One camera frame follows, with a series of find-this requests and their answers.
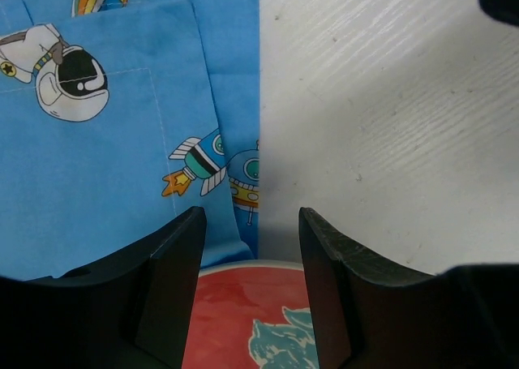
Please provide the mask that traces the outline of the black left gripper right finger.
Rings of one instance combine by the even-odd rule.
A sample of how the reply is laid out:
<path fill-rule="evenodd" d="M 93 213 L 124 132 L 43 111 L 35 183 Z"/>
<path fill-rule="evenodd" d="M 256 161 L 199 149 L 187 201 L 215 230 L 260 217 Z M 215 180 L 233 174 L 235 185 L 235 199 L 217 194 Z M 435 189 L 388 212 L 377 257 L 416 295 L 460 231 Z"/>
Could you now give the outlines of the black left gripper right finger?
<path fill-rule="evenodd" d="M 342 234 L 312 208 L 299 242 L 322 368 L 515 368 L 518 267 L 429 275 Z"/>

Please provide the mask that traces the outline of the blue space-print cloth placemat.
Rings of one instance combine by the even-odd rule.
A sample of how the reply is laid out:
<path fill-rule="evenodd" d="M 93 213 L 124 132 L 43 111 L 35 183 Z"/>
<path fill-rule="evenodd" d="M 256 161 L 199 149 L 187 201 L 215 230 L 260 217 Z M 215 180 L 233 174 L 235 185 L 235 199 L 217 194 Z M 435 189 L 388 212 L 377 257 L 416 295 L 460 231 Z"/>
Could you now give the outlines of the blue space-print cloth placemat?
<path fill-rule="evenodd" d="M 58 277 L 193 206 L 257 254 L 259 0 L 1 0 L 1 274 Z"/>

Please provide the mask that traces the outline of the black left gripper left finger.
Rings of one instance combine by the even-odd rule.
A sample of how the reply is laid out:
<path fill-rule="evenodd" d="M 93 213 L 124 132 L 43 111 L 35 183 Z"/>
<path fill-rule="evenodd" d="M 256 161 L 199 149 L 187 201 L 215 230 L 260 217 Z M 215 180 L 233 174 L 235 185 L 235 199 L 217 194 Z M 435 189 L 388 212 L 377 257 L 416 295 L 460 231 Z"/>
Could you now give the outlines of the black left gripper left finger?
<path fill-rule="evenodd" d="M 1 280 L 4 368 L 179 368 L 207 220 L 158 231 L 61 277 Z"/>

